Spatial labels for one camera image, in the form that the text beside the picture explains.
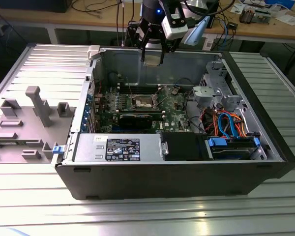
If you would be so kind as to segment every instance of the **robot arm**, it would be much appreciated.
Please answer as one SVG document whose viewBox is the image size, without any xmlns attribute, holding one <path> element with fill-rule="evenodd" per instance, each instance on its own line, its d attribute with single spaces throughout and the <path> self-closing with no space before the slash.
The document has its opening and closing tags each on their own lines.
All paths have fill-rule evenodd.
<svg viewBox="0 0 295 236">
<path fill-rule="evenodd" d="M 188 29 L 195 27 L 206 16 L 228 9 L 235 0 L 232 0 L 228 7 L 210 13 L 214 6 L 218 6 L 218 2 L 219 0 L 214 0 L 209 8 L 204 3 L 205 7 L 201 9 L 189 6 L 185 0 L 143 0 L 140 21 L 129 22 L 127 27 L 132 46 L 142 50 L 141 61 L 145 60 L 146 47 L 161 48 L 160 64 L 162 64 L 165 53 L 177 49 Z"/>
</svg>

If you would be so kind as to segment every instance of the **wooden table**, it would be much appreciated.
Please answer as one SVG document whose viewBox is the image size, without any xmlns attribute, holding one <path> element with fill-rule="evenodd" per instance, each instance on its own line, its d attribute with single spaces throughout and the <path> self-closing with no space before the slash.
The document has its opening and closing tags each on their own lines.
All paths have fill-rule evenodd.
<svg viewBox="0 0 295 236">
<path fill-rule="evenodd" d="M 85 0 L 87 4 L 95 3 L 97 0 Z M 103 8 L 108 5 L 115 4 L 114 0 L 107 0 L 104 4 L 98 4 L 93 7 Z M 221 5 L 226 6 L 230 0 L 221 0 Z M 75 4 L 75 7 L 84 10 L 83 1 L 80 0 Z M 238 24 L 234 39 L 252 40 L 263 42 L 284 42 L 295 43 L 295 26 L 290 26 L 276 19 L 271 19 L 270 24 L 242 24 L 239 22 L 239 14 L 231 13 L 231 8 L 225 11 L 225 15 L 230 21 Z M 85 12 L 79 12 L 71 7 L 66 13 L 54 13 L 45 11 L 31 10 L 12 10 L 0 9 L 0 14 L 9 21 L 12 25 L 21 25 L 29 27 L 46 28 L 53 44 L 57 44 L 57 36 L 55 29 L 73 29 L 73 30 L 97 30 L 97 31 L 116 31 L 116 12 L 117 6 L 112 6 L 101 11 L 100 17 L 96 17 Z M 134 20 L 139 20 L 140 4 L 135 4 Z M 126 27 L 131 18 L 132 6 L 131 3 L 125 3 L 125 20 Z M 121 28 L 121 6 L 119 11 L 119 30 Z M 204 45 L 205 50 L 209 50 L 215 38 L 220 37 L 223 33 L 218 21 L 215 21 L 211 29 L 206 29 L 203 37 L 206 38 Z"/>
</svg>

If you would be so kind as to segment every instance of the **blue cable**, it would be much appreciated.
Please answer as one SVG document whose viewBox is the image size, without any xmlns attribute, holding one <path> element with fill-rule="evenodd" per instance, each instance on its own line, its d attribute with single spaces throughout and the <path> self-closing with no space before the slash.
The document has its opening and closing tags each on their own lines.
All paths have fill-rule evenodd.
<svg viewBox="0 0 295 236">
<path fill-rule="evenodd" d="M 222 118 L 223 118 L 223 116 L 228 116 L 228 119 L 230 120 L 230 127 L 231 127 L 232 134 L 233 134 L 234 137 L 237 138 L 237 137 L 238 137 L 238 133 L 237 133 L 235 127 L 234 127 L 234 121 L 233 121 L 231 115 L 229 115 L 229 114 L 227 114 L 227 113 L 222 113 L 222 114 L 220 115 L 220 117 L 218 118 L 218 128 L 219 128 L 219 130 L 220 130 L 220 131 L 222 132 L 222 134 L 224 134 L 228 139 L 230 138 L 230 136 L 229 136 L 226 132 L 224 132 L 224 130 L 223 130 L 223 128 L 222 128 Z"/>
<path fill-rule="evenodd" d="M 227 35 L 228 35 L 228 28 L 227 28 L 227 26 L 226 26 L 226 23 L 225 23 L 225 21 L 223 21 L 222 19 L 219 19 L 219 18 L 217 18 L 219 21 L 221 21 L 222 23 L 223 23 L 223 25 L 224 25 L 224 30 L 225 30 L 225 37 L 224 37 L 224 41 L 223 41 L 223 45 L 222 45 L 222 48 L 225 46 L 224 44 L 225 44 L 225 42 L 226 42 L 226 38 L 227 38 Z"/>
</svg>

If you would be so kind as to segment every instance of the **metal slotted table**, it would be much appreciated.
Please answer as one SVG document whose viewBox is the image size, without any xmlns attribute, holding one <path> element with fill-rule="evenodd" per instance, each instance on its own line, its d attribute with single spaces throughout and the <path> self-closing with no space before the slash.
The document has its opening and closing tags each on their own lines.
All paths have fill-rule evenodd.
<svg viewBox="0 0 295 236">
<path fill-rule="evenodd" d="M 0 103 L 39 84 L 51 104 L 77 106 L 88 47 L 28 47 L 0 86 Z M 295 88 L 259 54 L 231 53 L 295 154 Z M 0 226 L 28 235 L 294 235 L 295 169 L 247 196 L 78 201 L 50 164 L 0 164 Z"/>
</svg>

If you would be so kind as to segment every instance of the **power supply label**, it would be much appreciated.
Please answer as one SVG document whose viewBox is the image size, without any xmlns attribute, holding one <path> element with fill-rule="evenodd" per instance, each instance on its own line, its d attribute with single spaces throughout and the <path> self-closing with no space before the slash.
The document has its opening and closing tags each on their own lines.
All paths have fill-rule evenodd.
<svg viewBox="0 0 295 236">
<path fill-rule="evenodd" d="M 107 139 L 106 161 L 140 161 L 140 139 Z"/>
</svg>

